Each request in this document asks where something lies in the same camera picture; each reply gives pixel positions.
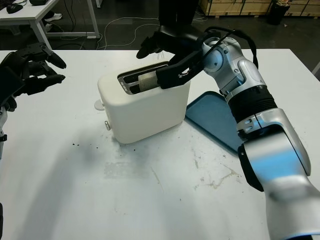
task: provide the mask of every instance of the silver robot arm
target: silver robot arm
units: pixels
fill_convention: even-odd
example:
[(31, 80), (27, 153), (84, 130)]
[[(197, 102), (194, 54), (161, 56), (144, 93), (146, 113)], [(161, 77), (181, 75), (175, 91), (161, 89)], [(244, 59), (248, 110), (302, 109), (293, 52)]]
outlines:
[[(203, 54), (218, 40), (203, 43)], [(256, 65), (227, 37), (207, 55), (204, 71), (215, 79), (237, 122), (244, 140), (238, 149), (241, 166), (247, 182), (265, 193), (270, 238), (320, 235), (320, 192), (308, 179), (308, 154)]]

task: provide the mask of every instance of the dark floor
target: dark floor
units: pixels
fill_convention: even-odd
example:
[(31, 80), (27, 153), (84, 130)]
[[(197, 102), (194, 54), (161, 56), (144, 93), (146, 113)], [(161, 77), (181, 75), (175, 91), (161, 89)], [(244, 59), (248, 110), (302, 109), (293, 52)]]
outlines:
[[(71, 0), (65, 0), (71, 9)], [(112, 20), (123, 17), (157, 18), (158, 0), (103, 0), (102, 7), (96, 7), (93, 2), (95, 17), (99, 31), (104, 35), (105, 26)], [(53, 8), (56, 13), (62, 13), (63, 19), (55, 21), (65, 31), (72, 27), (71, 20), (66, 11), (64, 0), (60, 0)], [(75, 31), (93, 31), (86, 0), (73, 0), (73, 12), (76, 18)], [(146, 36), (153, 34), (157, 28), (157, 20), (147, 19), (120, 19), (110, 24), (106, 29), (108, 45), (125, 45), (134, 39), (135, 29), (144, 24), (136, 31), (135, 41), (127, 46), (110, 46), (108, 50), (137, 50)], [(264, 17), (253, 18), (250, 16), (231, 17), (225, 16), (219, 19), (213, 17), (202, 18), (202, 21), (193, 22), (200, 30), (215, 25), (231, 29), (241, 29), (255, 41), (259, 49), (291, 49), (297, 57), (313, 70), (320, 61), (320, 19), (286, 17), (278, 26), (269, 25)], [(13, 36), (10, 31), (0, 29), (0, 50), (15, 50), (24, 47), (24, 44), (37, 41), (29, 26), (20, 26), (21, 35)], [(50, 38), (53, 49), (78, 50), (83, 44), (87, 50), (95, 50), (96, 39), (81, 37), (74, 40)], [(242, 48), (249, 46), (245, 41), (239, 40)], [(102, 38), (99, 46), (105, 45)]]

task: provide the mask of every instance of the desk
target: desk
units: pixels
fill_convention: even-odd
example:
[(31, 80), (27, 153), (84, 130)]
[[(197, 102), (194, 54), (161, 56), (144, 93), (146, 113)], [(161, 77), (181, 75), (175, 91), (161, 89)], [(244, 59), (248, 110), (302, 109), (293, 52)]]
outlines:
[[(0, 59), (7, 53), (0, 52)], [(106, 130), (106, 114), (95, 110), (100, 76), (171, 54), (138, 60), (130, 50), (56, 53), (67, 63), (57, 70), (66, 79), (18, 97), (3, 128), (4, 240), (269, 239), (264, 194), (247, 184), (237, 156), (185, 121), (119, 144)], [(250, 50), (243, 53), (252, 58)], [(259, 49), (257, 57), (320, 189), (320, 83), (288, 49)], [(209, 90), (218, 87), (201, 72), (191, 82), (188, 102)]]
[(6, 8), (4, 8), (0, 11), (0, 25), (30, 25), (38, 41), (45, 43), (51, 49), (41, 19), (57, 2), (58, 0), (48, 0), (45, 5), (33, 6), (28, 1), (23, 9), (12, 14), (8, 14)]

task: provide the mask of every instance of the white table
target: white table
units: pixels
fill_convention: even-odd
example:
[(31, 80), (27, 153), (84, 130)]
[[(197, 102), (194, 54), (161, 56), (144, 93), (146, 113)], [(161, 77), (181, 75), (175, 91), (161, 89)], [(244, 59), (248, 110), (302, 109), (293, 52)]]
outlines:
[(41, 20), (57, 2), (58, 0), (48, 0), (45, 5), (33, 6), (28, 0), (23, 9), (12, 14), (8, 14), (4, 8), (0, 11), (0, 25), (30, 25), (38, 41), (45, 43), (51, 49)]
[[(105, 113), (94, 109), (99, 77), (159, 62), (160, 55), (137, 60), (136, 51), (56, 52), (67, 63), (58, 71), (66, 79), (17, 98), (4, 125), (4, 240), (269, 239), (264, 194), (247, 184), (237, 156), (187, 122), (128, 145), (106, 130)], [(320, 83), (288, 49), (260, 49), (257, 56), (320, 189)], [(188, 102), (209, 90), (218, 88), (201, 72)]]

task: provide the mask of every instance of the stain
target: stain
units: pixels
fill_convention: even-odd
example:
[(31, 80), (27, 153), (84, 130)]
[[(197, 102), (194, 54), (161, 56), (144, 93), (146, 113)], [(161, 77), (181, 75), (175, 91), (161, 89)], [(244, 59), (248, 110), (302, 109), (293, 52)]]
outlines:
[(216, 183), (215, 181), (212, 181), (210, 184), (207, 184), (207, 186), (213, 187), (214, 189), (217, 189), (221, 186), (221, 184), (224, 182), (225, 179), (227, 179), (231, 176), (237, 176), (237, 177), (240, 176), (237, 172), (235, 172), (230, 167), (227, 167), (226, 165), (223, 165), (223, 166), (225, 166), (227, 169), (229, 169), (230, 173), (225, 175), (223, 178), (221, 178), (218, 183)]
[(154, 171), (154, 169), (151, 167), (151, 171), (153, 172), (153, 175), (155, 176), (156, 180), (158, 181), (158, 184), (160, 184), (160, 187), (162, 189), (163, 192), (165, 192), (164, 188), (162, 187), (162, 184), (160, 182), (160, 179), (158, 178), (157, 173)]
[(106, 179), (145, 179), (150, 174), (148, 169), (136, 162), (106, 162), (104, 178)]
[(195, 165), (196, 169), (199, 169), (199, 165), (198, 165), (198, 161), (197, 160), (194, 160), (194, 165)]
[(241, 180), (240, 180), (240, 176), (239, 176), (239, 175), (236, 176), (236, 179), (235, 179), (235, 180), (236, 180), (238, 183), (240, 183), (240, 184), (242, 183)]

